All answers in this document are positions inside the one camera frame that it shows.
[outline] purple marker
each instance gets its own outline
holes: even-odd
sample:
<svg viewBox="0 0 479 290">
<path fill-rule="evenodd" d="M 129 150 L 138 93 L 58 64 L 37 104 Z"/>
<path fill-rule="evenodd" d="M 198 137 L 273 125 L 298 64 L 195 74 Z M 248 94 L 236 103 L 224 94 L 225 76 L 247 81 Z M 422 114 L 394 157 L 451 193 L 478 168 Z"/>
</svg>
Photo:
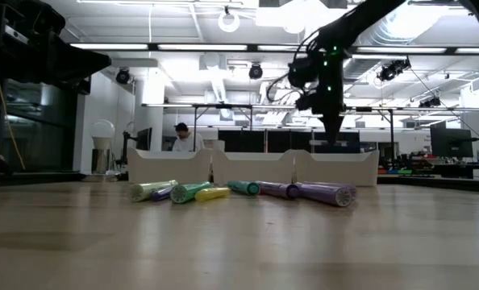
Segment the purple marker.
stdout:
<svg viewBox="0 0 479 290">
<path fill-rule="evenodd" d="M 163 201 L 169 198 L 169 194 L 172 192 L 173 186 L 156 190 L 152 193 L 152 201 Z"/>
<path fill-rule="evenodd" d="M 336 183 L 329 183 L 329 182 L 309 182 L 304 181 L 303 184 L 316 184 L 316 185 L 325 185 L 325 186 L 337 186 L 341 188 L 346 188 L 352 194 L 352 199 L 355 200 L 358 197 L 358 192 L 356 190 L 356 186 L 350 184 L 336 184 Z"/>
<path fill-rule="evenodd" d="M 352 203 L 348 188 L 319 184 L 297 184 L 301 197 L 320 201 L 329 205 L 346 207 Z"/>
<path fill-rule="evenodd" d="M 299 195 L 298 186 L 294 184 L 279 184 L 264 181 L 256 181 L 256 183 L 261 188 L 261 194 L 282 197 L 288 200 L 294 200 Z"/>
</svg>

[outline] person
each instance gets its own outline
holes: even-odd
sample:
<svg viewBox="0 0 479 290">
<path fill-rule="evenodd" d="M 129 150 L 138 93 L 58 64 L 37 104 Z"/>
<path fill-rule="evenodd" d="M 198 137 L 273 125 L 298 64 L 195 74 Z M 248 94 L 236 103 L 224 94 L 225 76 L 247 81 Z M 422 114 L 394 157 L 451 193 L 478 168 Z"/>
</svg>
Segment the person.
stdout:
<svg viewBox="0 0 479 290">
<path fill-rule="evenodd" d="M 195 151 L 200 151 L 205 148 L 202 136 L 199 133 L 190 132 L 188 126 L 183 122 L 175 126 L 175 131 L 177 132 L 178 138 L 175 140 L 175 144 L 173 144 L 173 151 L 192 152 L 194 144 Z"/>
</svg>

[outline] desk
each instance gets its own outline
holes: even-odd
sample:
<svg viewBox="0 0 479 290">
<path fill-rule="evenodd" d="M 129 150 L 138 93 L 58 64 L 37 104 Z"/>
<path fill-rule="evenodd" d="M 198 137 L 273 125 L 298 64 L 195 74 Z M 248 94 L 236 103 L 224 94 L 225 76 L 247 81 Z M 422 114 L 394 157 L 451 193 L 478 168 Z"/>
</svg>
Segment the desk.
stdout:
<svg viewBox="0 0 479 290">
<path fill-rule="evenodd" d="M 444 178 L 472 179 L 474 169 L 479 169 L 479 164 L 439 164 L 433 168 L 433 174 L 441 175 Z"/>
</svg>

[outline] white shirt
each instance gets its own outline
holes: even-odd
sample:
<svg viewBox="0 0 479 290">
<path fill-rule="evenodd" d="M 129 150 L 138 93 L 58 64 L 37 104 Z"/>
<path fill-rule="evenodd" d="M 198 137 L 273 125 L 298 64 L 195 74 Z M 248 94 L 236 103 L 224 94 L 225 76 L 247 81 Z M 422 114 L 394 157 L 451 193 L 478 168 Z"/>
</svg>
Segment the white shirt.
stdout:
<svg viewBox="0 0 479 290">
<path fill-rule="evenodd" d="M 191 132 L 186 139 L 180 139 L 177 137 L 175 144 L 173 144 L 173 151 L 177 152 L 193 152 L 193 137 L 196 136 L 195 151 L 200 151 L 205 148 L 204 139 L 199 133 Z"/>
</svg>

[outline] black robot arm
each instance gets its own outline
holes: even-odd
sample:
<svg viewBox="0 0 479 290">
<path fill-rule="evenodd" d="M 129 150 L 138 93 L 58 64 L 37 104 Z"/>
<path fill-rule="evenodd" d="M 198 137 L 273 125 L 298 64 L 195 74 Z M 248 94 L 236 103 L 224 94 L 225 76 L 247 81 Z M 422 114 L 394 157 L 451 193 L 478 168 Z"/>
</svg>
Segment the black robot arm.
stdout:
<svg viewBox="0 0 479 290">
<path fill-rule="evenodd" d="M 347 50 L 363 31 L 405 2 L 367 0 L 361 3 L 333 23 L 319 28 L 316 38 L 306 45 L 307 56 L 294 58 L 289 64 L 288 80 L 303 92 L 295 105 L 298 110 L 311 109 L 313 114 L 323 116 L 320 120 L 329 144 L 336 141 L 343 121 L 340 113 L 345 111 L 343 63 L 349 57 Z M 460 3 L 479 21 L 479 0 L 460 0 Z M 315 88 L 306 88 L 306 84 L 316 81 Z"/>
</svg>

